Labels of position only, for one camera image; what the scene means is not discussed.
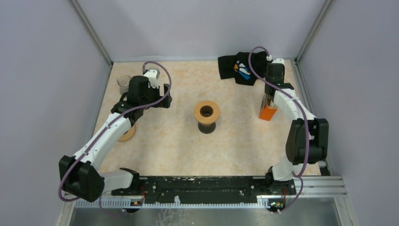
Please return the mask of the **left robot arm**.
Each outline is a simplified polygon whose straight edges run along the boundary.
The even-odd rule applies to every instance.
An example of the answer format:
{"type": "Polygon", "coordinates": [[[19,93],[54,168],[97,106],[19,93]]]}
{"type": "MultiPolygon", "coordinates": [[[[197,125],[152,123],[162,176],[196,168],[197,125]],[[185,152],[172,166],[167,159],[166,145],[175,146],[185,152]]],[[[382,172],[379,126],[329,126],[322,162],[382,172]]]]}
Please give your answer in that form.
{"type": "Polygon", "coordinates": [[[65,155],[60,159],[58,194],[61,200],[67,201],[62,192],[74,195],[75,200],[93,202],[103,193],[117,189],[124,189],[130,195],[140,191],[137,172],[127,168],[106,173],[99,173],[98,170],[114,145],[132,129],[144,110],[170,107],[171,85],[171,82],[164,84],[165,94],[161,96],[156,77],[139,75],[131,78],[128,91],[121,95],[100,130],[73,156],[65,155]]]}

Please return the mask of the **black printed cloth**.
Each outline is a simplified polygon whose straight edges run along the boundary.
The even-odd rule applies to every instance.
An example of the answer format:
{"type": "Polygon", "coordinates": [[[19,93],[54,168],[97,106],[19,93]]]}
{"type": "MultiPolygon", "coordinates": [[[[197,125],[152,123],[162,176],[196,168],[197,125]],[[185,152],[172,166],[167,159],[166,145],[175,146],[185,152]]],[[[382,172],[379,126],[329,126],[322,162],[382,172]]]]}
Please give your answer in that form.
{"type": "Polygon", "coordinates": [[[239,52],[236,55],[220,56],[218,61],[218,70],[220,79],[234,79],[239,85],[254,86],[257,77],[252,73],[249,64],[252,65],[255,72],[264,77],[266,68],[272,62],[266,52],[253,53],[251,61],[248,60],[248,52],[239,52]]]}

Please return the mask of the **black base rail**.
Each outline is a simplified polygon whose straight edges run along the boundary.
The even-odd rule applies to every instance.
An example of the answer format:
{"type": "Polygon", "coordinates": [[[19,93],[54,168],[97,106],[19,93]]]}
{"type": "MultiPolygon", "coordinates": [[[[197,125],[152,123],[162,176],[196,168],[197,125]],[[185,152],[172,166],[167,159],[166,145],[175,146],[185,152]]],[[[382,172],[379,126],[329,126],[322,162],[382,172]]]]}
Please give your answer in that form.
{"type": "Polygon", "coordinates": [[[287,196],[296,195],[294,181],[274,181],[270,176],[142,176],[115,196],[140,196],[147,206],[266,207],[284,208],[287,196]]]}

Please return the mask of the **orange coffee filter pack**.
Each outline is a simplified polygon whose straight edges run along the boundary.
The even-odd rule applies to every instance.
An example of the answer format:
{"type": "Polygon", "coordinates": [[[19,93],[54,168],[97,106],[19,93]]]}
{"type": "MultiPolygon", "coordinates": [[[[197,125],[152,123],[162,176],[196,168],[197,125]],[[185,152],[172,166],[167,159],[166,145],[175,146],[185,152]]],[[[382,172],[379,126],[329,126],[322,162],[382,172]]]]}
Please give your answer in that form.
{"type": "Polygon", "coordinates": [[[264,94],[259,112],[259,119],[270,121],[276,113],[278,107],[274,104],[272,96],[264,94]]]}

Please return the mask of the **clear glass carafe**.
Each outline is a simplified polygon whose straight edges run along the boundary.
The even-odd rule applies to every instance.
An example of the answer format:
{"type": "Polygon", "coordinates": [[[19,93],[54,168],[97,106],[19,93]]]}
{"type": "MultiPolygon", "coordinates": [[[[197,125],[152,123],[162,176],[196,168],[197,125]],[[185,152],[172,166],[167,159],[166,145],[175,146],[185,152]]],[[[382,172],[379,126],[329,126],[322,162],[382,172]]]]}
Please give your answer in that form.
{"type": "Polygon", "coordinates": [[[117,78],[117,84],[119,86],[119,92],[121,95],[128,92],[131,78],[132,77],[129,75],[123,75],[117,78]]]}

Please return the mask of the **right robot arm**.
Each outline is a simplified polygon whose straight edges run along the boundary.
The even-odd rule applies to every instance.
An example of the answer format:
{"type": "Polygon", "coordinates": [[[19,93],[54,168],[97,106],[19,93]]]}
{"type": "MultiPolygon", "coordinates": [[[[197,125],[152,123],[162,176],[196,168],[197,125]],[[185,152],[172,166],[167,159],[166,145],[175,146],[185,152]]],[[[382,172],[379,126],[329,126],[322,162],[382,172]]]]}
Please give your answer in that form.
{"type": "Polygon", "coordinates": [[[317,118],[307,110],[294,87],[284,78],[283,63],[274,61],[267,65],[267,84],[259,117],[270,121],[277,110],[281,110],[291,123],[286,155],[266,173],[265,189],[271,194],[290,188],[294,176],[301,176],[308,164],[323,161],[327,156],[328,121],[317,118]]]}

